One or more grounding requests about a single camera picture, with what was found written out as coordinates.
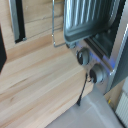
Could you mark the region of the blue black-padded gripper finger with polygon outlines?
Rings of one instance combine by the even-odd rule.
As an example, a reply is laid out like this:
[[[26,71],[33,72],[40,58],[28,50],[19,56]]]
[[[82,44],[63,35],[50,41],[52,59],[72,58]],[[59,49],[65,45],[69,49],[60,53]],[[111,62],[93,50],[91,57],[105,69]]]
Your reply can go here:
[[[3,35],[2,35],[2,30],[0,27],[0,73],[3,69],[3,66],[7,60],[7,55],[6,55],[6,50],[5,50],[5,45],[3,41]]]

